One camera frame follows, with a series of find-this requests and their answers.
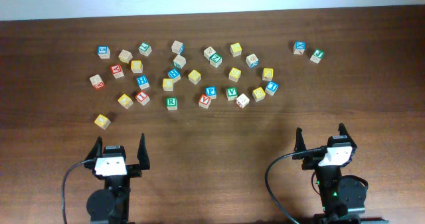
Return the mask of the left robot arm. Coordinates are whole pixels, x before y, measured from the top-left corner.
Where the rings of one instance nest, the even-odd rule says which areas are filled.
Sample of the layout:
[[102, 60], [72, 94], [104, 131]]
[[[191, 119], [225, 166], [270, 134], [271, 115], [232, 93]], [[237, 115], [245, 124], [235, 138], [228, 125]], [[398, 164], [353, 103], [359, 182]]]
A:
[[137, 164], [126, 164], [123, 146], [103, 146], [102, 138], [97, 138], [84, 164], [94, 177], [104, 182], [104, 187], [91, 194], [86, 202], [91, 223], [129, 222], [130, 180], [150, 169], [144, 135], [139, 141], [137, 159]]

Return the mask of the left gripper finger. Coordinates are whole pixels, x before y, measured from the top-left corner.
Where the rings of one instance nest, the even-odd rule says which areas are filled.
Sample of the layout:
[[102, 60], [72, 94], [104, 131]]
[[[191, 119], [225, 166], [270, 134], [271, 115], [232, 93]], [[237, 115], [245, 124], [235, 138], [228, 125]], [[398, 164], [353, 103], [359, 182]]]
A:
[[145, 145], [145, 135], [141, 134], [139, 141], [139, 147], [137, 151], [137, 159], [139, 160], [140, 169], [150, 169], [150, 160], [147, 154], [147, 149]]
[[90, 150], [90, 152], [86, 156], [86, 160], [96, 160], [97, 158], [102, 157], [102, 147], [103, 147], [102, 138], [98, 136], [93, 148]]

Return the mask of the green R block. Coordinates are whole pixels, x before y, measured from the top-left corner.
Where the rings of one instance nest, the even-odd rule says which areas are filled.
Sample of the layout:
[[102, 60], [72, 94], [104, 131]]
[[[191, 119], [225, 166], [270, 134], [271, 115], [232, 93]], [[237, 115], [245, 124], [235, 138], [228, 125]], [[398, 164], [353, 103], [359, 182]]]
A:
[[177, 110], [178, 102], [176, 97], [166, 98], [166, 107], [168, 110]]

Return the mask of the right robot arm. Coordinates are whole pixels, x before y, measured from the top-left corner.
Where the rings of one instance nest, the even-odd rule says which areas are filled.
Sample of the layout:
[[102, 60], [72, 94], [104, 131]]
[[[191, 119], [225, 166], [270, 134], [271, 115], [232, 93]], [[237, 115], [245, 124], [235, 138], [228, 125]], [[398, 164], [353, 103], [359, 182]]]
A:
[[307, 149], [302, 129], [296, 129], [294, 159], [301, 160], [303, 170], [312, 170], [317, 178], [323, 213], [313, 216], [314, 223], [388, 223], [388, 220], [362, 218], [369, 188], [368, 182], [355, 175], [343, 175], [357, 150], [357, 145], [344, 124], [338, 127], [339, 135], [328, 138], [327, 144]]

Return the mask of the yellow S block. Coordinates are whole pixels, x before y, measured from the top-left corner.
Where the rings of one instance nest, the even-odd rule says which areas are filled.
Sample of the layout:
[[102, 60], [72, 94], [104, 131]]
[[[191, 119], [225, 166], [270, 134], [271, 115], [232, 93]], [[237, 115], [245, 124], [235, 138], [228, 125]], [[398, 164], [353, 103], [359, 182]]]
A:
[[198, 72], [197, 70], [193, 69], [189, 74], [188, 74], [188, 79], [193, 83], [193, 84], [198, 84], [199, 81], [201, 80], [202, 76], [201, 73]]

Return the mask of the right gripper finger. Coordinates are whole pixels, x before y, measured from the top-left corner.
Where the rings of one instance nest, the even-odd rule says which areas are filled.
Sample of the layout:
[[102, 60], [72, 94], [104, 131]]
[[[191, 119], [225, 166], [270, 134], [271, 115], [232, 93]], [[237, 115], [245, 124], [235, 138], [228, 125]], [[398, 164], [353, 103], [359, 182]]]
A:
[[349, 135], [344, 123], [339, 124], [338, 131], [339, 131], [339, 135], [338, 135], [339, 140], [348, 140], [348, 141], [353, 140], [351, 136]]
[[304, 143], [302, 129], [296, 128], [296, 142], [294, 146], [294, 152], [304, 152], [306, 151], [306, 146]]

